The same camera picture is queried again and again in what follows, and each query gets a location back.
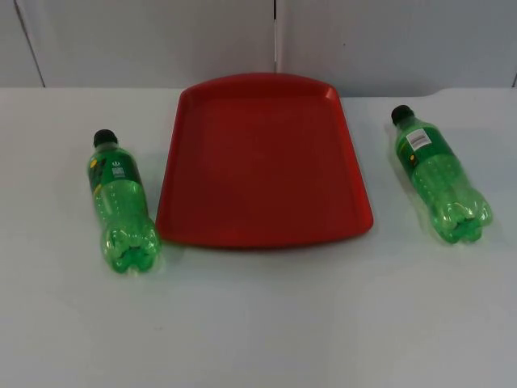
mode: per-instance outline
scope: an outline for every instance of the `white wall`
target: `white wall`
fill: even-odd
[[[272,0],[19,0],[47,86],[182,87],[272,71]]]
[[[0,87],[41,86],[12,0],[0,0]]]
[[[279,71],[343,95],[511,86],[515,0],[277,0]]]

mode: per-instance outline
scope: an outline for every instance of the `plastic tray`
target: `plastic tray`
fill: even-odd
[[[365,233],[372,211],[336,90],[243,74],[185,90],[157,227],[207,247],[291,247]]]

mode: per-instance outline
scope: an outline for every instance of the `green plastic bottle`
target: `green plastic bottle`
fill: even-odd
[[[492,211],[438,128],[416,118],[406,105],[395,108],[391,117],[399,130],[397,156],[438,234],[449,243],[478,240],[482,227],[492,221]]]
[[[149,218],[144,188],[131,154],[118,145],[115,134],[101,129],[94,137],[95,153],[88,176],[95,209],[103,223],[104,258],[118,273],[130,268],[149,271],[161,249]]]

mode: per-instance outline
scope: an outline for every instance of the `black bottle cap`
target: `black bottle cap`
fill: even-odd
[[[119,141],[112,131],[110,131],[109,129],[101,129],[97,131],[97,133],[94,136],[94,147],[97,147],[99,144],[103,143],[119,144]]]
[[[400,105],[391,112],[391,120],[395,125],[411,116],[414,116],[414,113],[407,105]]]

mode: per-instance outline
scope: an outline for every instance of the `green label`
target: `green label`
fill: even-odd
[[[137,165],[131,156],[121,152],[104,152],[90,160],[91,191],[96,194],[100,188],[115,180],[132,180],[141,184]]]
[[[436,128],[420,128],[405,135],[397,145],[397,156],[409,177],[416,166],[435,155],[454,153]]]

